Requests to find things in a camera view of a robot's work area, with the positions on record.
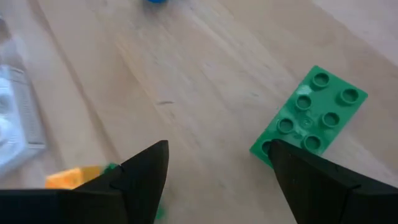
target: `wooden table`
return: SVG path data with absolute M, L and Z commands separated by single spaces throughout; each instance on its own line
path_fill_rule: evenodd
M 121 162 L 168 139 L 164 222 L 295 223 L 249 148 L 319 65 L 369 93 L 324 157 L 398 187 L 397 9 L 393 0 L 2 0 L 0 56 L 32 80 L 49 149 L 0 186 L 42 187 L 47 174 Z

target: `clear plastic container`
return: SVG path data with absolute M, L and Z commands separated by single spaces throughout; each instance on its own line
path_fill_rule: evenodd
M 30 83 L 24 72 L 0 66 L 0 176 L 46 148 Z

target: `green lego brick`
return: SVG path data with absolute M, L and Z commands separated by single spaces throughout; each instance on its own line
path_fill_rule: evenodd
M 260 135 L 250 151 L 272 166 L 272 139 L 320 155 L 368 97 L 364 91 L 314 66 Z
M 115 164 L 113 162 L 111 162 L 110 164 L 108 164 L 105 169 L 102 171 L 102 174 L 105 174 L 113 169 L 115 169 L 119 164 Z

